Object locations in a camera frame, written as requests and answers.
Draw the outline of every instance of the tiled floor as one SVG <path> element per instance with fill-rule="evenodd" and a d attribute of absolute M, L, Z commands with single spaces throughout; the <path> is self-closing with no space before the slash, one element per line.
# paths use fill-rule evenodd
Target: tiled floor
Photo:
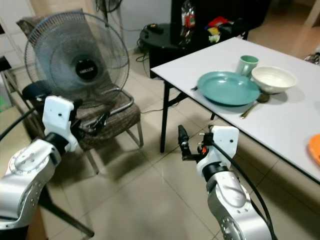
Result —
<path fill-rule="evenodd" d="M 290 12 L 270 14 L 249 40 L 296 57 L 308 54 L 320 44 L 320 29 L 302 27 L 306 11 L 296 11 L 292 10 L 293 16 Z M 163 83 L 146 77 L 143 65 L 135 62 L 137 56 L 130 57 L 125 88 L 143 112 L 161 109 Z M 192 136 L 190 145 L 196 148 L 201 141 L 197 133 L 206 131 L 210 115 L 189 99 L 170 108 L 165 153 L 160 153 L 162 112 L 143 114 L 145 144 L 141 149 L 123 133 L 104 149 L 92 151 L 99 175 L 94 175 L 81 152 L 78 157 L 68 155 L 50 182 L 51 196 L 95 231 L 94 240 L 222 240 L 207 206 L 205 181 L 196 173 L 194 162 L 182 162 L 177 148 L 177 126 L 185 126 Z M 226 124 L 220 119 L 213 123 Z M 264 197 L 279 240 L 320 239 L 319 185 L 244 135 L 239 138 L 235 160 Z M 42 213 L 50 240 L 83 239 L 73 227 L 45 210 Z"/>

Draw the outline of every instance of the spoon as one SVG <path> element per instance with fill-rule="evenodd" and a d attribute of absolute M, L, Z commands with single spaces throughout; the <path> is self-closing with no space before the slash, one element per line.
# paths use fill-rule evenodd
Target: spoon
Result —
<path fill-rule="evenodd" d="M 248 114 L 251 112 L 251 110 L 255 108 L 255 106 L 257 106 L 258 104 L 264 104 L 268 102 L 269 99 L 270 99 L 270 96 L 268 94 L 261 93 L 258 99 L 256 100 L 256 102 L 247 111 L 242 113 L 240 118 L 245 119 L 248 116 Z"/>

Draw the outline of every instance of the green mug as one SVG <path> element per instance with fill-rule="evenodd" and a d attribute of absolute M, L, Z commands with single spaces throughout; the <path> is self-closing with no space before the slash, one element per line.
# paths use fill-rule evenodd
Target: green mug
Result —
<path fill-rule="evenodd" d="M 236 73 L 251 78 L 251 71 L 259 63 L 259 59 L 255 56 L 244 55 L 240 57 Z"/>

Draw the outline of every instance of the teal plate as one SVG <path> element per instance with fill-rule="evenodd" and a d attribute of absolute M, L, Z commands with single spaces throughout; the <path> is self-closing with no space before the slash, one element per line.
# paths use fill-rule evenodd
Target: teal plate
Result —
<path fill-rule="evenodd" d="M 260 95 L 258 86 L 248 77 L 229 71 L 213 71 L 201 76 L 198 90 L 208 99 L 232 106 L 254 102 Z"/>

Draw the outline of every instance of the chair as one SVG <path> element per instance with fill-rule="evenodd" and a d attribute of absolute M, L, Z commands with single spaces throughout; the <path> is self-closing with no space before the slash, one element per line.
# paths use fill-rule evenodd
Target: chair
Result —
<path fill-rule="evenodd" d="M 37 16 L 24 17 L 20 21 L 18 21 L 17 24 L 28 38 L 33 28 L 43 19 L 44 17 Z M 31 101 L 33 105 L 39 104 L 39 100 L 48 95 L 48 92 L 35 91 L 37 89 L 41 89 L 34 87 L 36 84 L 39 84 L 39 81 L 31 83 L 20 93 L 24 101 Z M 102 128 L 102 130 L 96 136 L 85 134 L 84 138 L 79 141 L 79 146 L 90 161 L 92 168 L 96 174 L 99 173 L 99 169 L 94 161 L 93 156 L 90 153 L 91 149 L 102 147 L 104 143 L 106 143 L 109 139 L 112 139 L 123 132 L 127 132 L 139 147 L 142 147 L 144 145 L 140 121 L 141 113 L 139 107 L 134 103 L 134 98 L 128 92 L 119 88 L 115 88 L 114 90 L 120 91 L 120 93 L 117 96 L 114 105 L 112 106 L 106 126 Z M 106 111 L 107 107 L 105 105 L 99 105 L 89 108 L 79 107 L 76 116 L 81 120 L 82 124 L 89 125 L 102 114 L 106 113 Z M 130 131 L 130 128 L 136 124 L 138 137 L 136 137 Z"/>

